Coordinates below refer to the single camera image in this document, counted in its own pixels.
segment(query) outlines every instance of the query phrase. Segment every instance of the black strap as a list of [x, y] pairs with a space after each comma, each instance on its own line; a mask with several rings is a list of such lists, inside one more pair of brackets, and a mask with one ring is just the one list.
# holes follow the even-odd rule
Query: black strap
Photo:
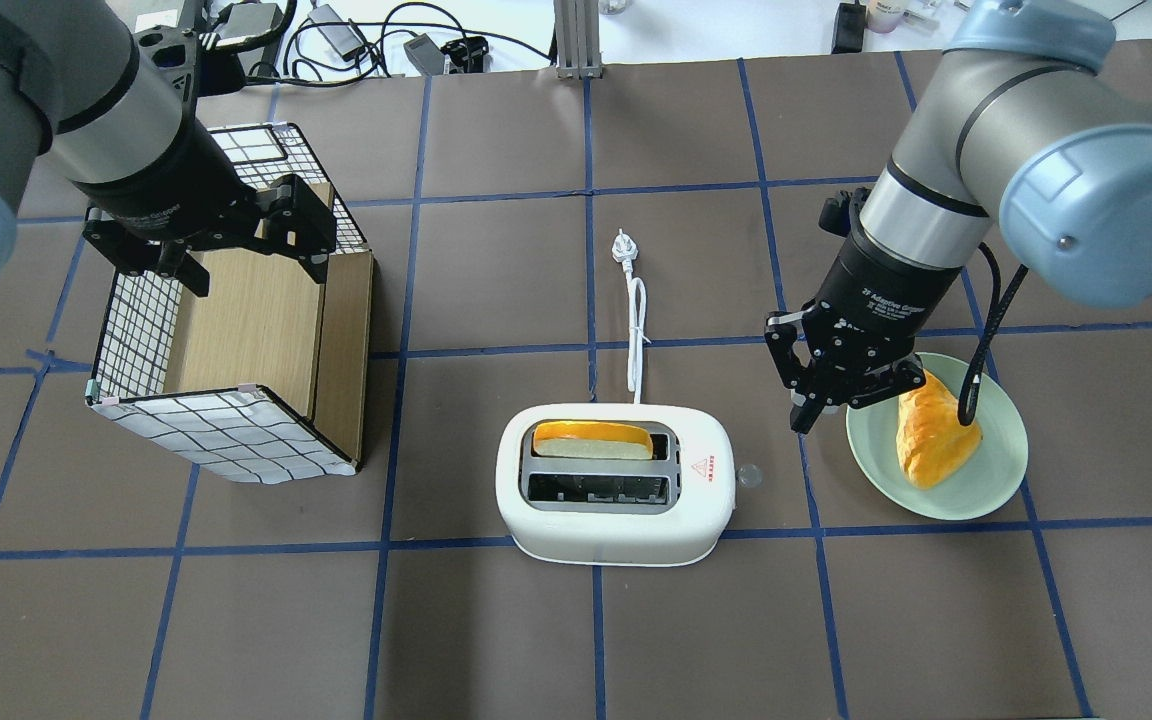
[[33, 106], [40, 119], [38, 154], [44, 154], [51, 147], [51, 135], [60, 115], [59, 77], [50, 56], [38, 47], [33, 38], [1, 14], [0, 68], [13, 77], [20, 96]]

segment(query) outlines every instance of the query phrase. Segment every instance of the bottle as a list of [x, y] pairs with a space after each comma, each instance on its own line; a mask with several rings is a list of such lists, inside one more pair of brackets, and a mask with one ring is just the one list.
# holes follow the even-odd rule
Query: bottle
[[909, 0], [869, 0], [865, 6], [865, 26], [874, 32], [890, 32], [905, 16]]

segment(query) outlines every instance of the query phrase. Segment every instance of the bread slice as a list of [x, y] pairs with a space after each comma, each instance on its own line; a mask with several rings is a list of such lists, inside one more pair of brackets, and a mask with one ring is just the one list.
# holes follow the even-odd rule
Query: bread slice
[[924, 374], [923, 387], [900, 396], [896, 457], [916, 488], [933, 488], [972, 457], [982, 434], [977, 420], [958, 424], [958, 397], [950, 388]]
[[605, 420], [548, 420], [536, 425], [536, 455], [607, 460], [652, 460], [652, 433]]

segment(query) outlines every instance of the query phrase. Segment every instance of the white background surface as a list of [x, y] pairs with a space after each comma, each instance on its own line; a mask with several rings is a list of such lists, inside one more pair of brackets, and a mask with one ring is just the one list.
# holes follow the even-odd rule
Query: white background surface
[[[1078, 0], [1106, 17], [1114, 17], [1135, 5], [1135, 0]], [[918, 8], [920, 0], [911, 0]], [[310, 10], [301, 0], [297, 22]], [[396, 0], [332, 0], [342, 18], [380, 22], [397, 5]], [[441, 3], [465, 28], [485, 29], [517, 37], [547, 51], [553, 32], [553, 0], [444, 0]], [[600, 46], [605, 63], [680, 63], [690, 60], [721, 60], [780, 55], [827, 54], [833, 36], [838, 0], [630, 0], [619, 15], [604, 15], [599, 22]], [[964, 17], [954, 1], [941, 0], [934, 18], [941, 26], [929, 33], [914, 26], [897, 26], [890, 35], [865, 33], [866, 51], [940, 50]], [[404, 8], [395, 20], [444, 22], [448, 20], [429, 8]], [[1152, 0], [1140, 5], [1115, 23], [1120, 40], [1152, 37]], [[456, 32], [420, 29], [439, 45]], [[305, 33], [302, 46], [316, 59], [338, 60], [332, 50]], [[402, 51], [403, 38], [387, 44], [391, 73], [415, 73]], [[535, 69], [545, 60], [508, 41], [488, 40], [490, 70]]]

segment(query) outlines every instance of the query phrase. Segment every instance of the plate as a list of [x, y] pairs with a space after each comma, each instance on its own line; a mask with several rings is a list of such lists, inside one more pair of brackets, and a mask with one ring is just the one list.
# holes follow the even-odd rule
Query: plate
[[[957, 357], [919, 353], [923, 366], [955, 392], [963, 387], [968, 364]], [[865, 477], [892, 502], [934, 520], [973, 520], [1002, 507], [1025, 477], [1029, 437], [1007, 393], [980, 378], [977, 423], [980, 446], [955, 473], [933, 488], [916, 488], [896, 460], [897, 399], [863, 409], [847, 409], [847, 442]]]

